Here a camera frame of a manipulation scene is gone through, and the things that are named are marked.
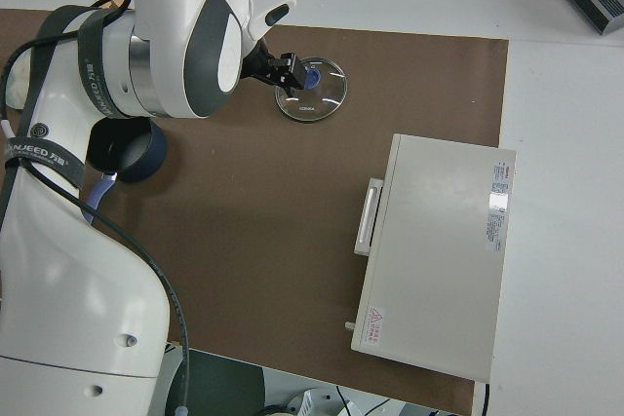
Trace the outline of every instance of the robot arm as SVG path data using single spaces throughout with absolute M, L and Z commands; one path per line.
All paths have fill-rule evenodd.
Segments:
M 136 94 L 158 100 L 151 105 L 159 114 L 206 117 L 227 100 L 238 83 L 243 59 L 253 62 L 258 42 L 295 0 L 135 0 L 135 4 L 131 74 L 135 77 L 136 69 L 148 66 L 152 80 L 134 83 Z M 272 58 L 247 76 L 270 74 Z M 304 80 L 303 67 L 297 70 Z M 273 79 L 280 84 L 280 77 Z M 301 79 L 289 83 L 302 85 Z
M 136 0 L 135 12 L 106 27 L 101 11 L 57 11 L 40 34 L 79 30 L 78 39 L 34 51 L 10 153 L 38 157 L 32 166 L 45 180 L 77 197 L 79 182 L 48 166 L 79 170 L 92 126 L 109 113 L 206 117 L 243 62 L 244 76 L 301 88 L 296 57 L 274 58 L 261 39 L 293 6 Z M 7 170 L 0 197 L 0 414 L 144 415 L 167 340 L 162 279 L 28 165 Z

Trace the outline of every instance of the brown cardboard surface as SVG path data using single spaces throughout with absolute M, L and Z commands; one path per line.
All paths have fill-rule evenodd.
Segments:
M 351 351 L 344 323 L 366 271 L 353 253 L 365 192 L 393 133 L 497 146 L 507 42 L 285 26 L 268 41 L 336 61 L 342 107 L 301 124 L 244 81 L 207 120 L 159 119 L 165 165 L 102 209 L 168 272 L 194 348 L 469 414 L 471 381 Z

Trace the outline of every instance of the white box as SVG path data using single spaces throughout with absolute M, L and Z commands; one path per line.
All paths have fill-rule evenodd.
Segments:
M 394 136 L 353 350 L 489 382 L 515 160 Z

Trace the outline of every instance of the cable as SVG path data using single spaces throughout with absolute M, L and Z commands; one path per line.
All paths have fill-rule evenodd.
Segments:
M 342 396 L 342 392 L 340 391 L 340 387 L 338 387 L 337 385 L 335 386 L 335 389 L 338 390 L 338 394 L 340 395 L 340 399 L 342 400 L 342 404 L 344 404 L 344 409 L 347 410 L 347 414 L 349 416 L 351 416 L 351 411 L 349 411 L 349 406 L 347 406 L 347 401 L 346 399 L 344 399 L 344 397 Z
M 98 0 L 93 3 L 90 8 L 97 9 L 110 1 L 111 0 Z M 124 0 L 121 6 L 114 9 L 110 14 L 108 14 L 104 19 L 104 26 L 109 25 L 110 23 L 124 15 L 124 13 L 128 10 L 128 7 L 130 7 L 131 1 L 132 0 Z M 11 72 L 11 69 L 13 68 L 18 58 L 30 48 L 36 48 L 37 46 L 50 46 L 52 44 L 59 43 L 60 41 L 76 39 L 77 37 L 78 31 L 68 31 L 57 36 L 48 36 L 45 38 L 33 39 L 22 44 L 13 51 L 13 53 L 9 56 L 9 59 L 5 62 L 4 67 L 2 68 L 2 75 L 0 76 L 0 119 L 2 119 L 3 121 L 7 120 L 7 83 L 9 82 L 9 73 Z
M 489 384 L 486 384 L 486 396 L 484 397 L 484 409 L 481 412 L 481 416 L 486 416 L 488 414 L 488 406 L 489 406 Z
M 386 404 L 388 401 L 390 401 L 390 398 L 387 398 L 384 401 L 382 401 L 380 404 L 378 404 L 377 406 L 372 407 L 368 412 L 364 414 L 364 416 L 369 416 L 375 409 L 380 408 L 381 406 Z

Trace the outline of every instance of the white device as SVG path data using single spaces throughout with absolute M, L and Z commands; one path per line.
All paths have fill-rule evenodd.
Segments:
M 378 213 L 353 350 L 489 382 L 515 158 L 394 136 L 356 245 Z
M 293 6 L 136 0 L 135 13 L 103 29 L 97 96 L 107 88 L 125 116 L 206 117 L 236 86 L 243 59 Z M 91 128 L 105 113 L 87 95 L 79 70 L 92 64 L 79 63 L 79 54 L 76 41 L 55 49 L 22 135 L 32 153 L 48 151 L 37 141 L 50 140 L 85 161 Z M 3 129 L 11 137 L 7 121 Z M 34 166 L 77 196 L 56 171 Z M 147 414 L 169 330 L 156 275 L 22 167 L 7 172 L 0 208 L 0 414 Z

